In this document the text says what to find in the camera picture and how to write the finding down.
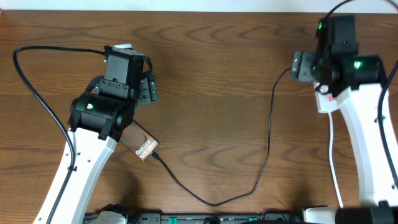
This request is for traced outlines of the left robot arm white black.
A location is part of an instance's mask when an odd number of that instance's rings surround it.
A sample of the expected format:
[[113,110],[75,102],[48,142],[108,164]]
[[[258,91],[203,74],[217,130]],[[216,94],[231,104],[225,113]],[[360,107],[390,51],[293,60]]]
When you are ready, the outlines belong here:
[[106,73],[92,79],[71,104],[62,160],[36,223],[82,223],[101,171],[136,108],[157,100],[155,76],[145,54],[131,44],[104,48]]

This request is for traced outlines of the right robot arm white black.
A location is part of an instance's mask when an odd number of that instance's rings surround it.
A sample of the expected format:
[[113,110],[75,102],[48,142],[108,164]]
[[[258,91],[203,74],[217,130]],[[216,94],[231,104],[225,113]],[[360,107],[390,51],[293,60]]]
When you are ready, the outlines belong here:
[[315,52],[297,51],[291,78],[326,85],[343,115],[359,180],[358,208],[305,208],[304,223],[397,223],[397,138],[380,56],[360,56],[354,16],[320,19]]

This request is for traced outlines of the Galaxy smartphone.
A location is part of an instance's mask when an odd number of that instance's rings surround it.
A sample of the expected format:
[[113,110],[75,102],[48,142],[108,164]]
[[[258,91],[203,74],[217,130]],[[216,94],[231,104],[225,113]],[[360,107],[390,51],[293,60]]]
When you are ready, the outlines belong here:
[[120,142],[141,161],[145,161],[160,145],[160,142],[136,121],[124,129]]

